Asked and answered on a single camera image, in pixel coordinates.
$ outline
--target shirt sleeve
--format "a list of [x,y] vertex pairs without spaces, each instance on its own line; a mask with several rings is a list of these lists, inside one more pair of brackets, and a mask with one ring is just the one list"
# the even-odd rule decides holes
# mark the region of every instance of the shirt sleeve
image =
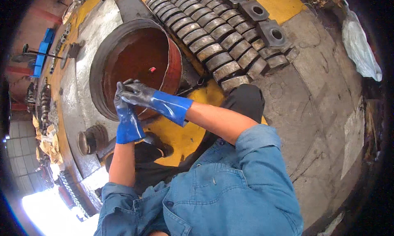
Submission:
[[241,133],[235,147],[248,187],[267,198],[284,214],[294,233],[300,235],[303,220],[275,128],[252,126]]
[[101,194],[103,204],[94,235],[137,235],[138,217],[133,201],[139,197],[134,189],[108,182]]

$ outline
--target worker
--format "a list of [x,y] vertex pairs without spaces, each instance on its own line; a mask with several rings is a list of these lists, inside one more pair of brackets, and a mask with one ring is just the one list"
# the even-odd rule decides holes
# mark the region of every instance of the worker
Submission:
[[[226,109],[139,81],[118,82],[114,104],[120,123],[95,235],[301,235],[303,220],[280,139],[274,128],[259,124],[262,101],[252,85],[232,91]],[[189,171],[149,186],[141,196],[133,188],[134,142],[144,132],[134,105],[219,136]]]

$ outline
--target blue rubber glove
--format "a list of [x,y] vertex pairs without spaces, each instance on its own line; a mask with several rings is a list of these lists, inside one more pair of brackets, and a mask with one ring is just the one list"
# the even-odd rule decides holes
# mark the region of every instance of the blue rubber glove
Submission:
[[124,87],[125,90],[119,95],[125,102],[155,110],[176,124],[182,127],[185,125],[186,111],[193,103],[192,100],[158,91],[138,80],[125,81]]
[[119,125],[116,131],[116,143],[127,144],[132,141],[138,141],[145,138],[144,131],[140,126],[137,114],[134,111],[134,105],[128,104],[120,97],[125,87],[122,82],[116,84],[117,90],[113,104],[119,117]]

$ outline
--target forearm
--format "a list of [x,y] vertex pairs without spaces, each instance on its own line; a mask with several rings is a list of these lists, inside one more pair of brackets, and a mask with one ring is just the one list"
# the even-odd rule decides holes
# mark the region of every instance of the forearm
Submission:
[[232,145],[235,145],[244,130],[258,125],[251,118],[232,110],[198,102],[192,103],[186,112],[186,119],[220,136]]
[[116,144],[109,171],[110,180],[116,184],[133,187],[135,183],[134,142]]

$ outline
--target white plastic bag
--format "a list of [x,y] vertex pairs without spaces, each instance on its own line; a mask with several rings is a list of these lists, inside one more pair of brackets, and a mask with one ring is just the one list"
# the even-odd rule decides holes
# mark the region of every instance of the white plastic bag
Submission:
[[356,64],[357,72],[363,77],[382,80],[382,71],[373,56],[367,37],[362,29],[356,13],[347,8],[347,17],[342,25],[342,41],[347,55]]

